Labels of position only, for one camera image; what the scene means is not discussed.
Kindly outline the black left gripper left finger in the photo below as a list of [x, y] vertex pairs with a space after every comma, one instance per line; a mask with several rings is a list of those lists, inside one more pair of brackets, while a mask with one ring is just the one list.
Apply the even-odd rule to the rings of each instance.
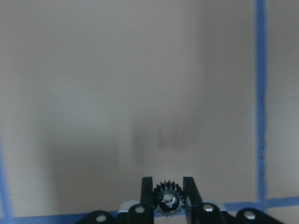
[[141, 186], [140, 204], [143, 208], [141, 215], [142, 224], [154, 223], [154, 199], [153, 199], [153, 179], [143, 177]]

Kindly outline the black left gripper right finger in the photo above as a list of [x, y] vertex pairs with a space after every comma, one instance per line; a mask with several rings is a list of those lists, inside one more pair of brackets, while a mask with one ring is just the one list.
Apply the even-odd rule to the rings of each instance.
[[184, 211], [188, 224], [199, 224], [199, 208], [202, 198], [192, 177], [183, 177]]

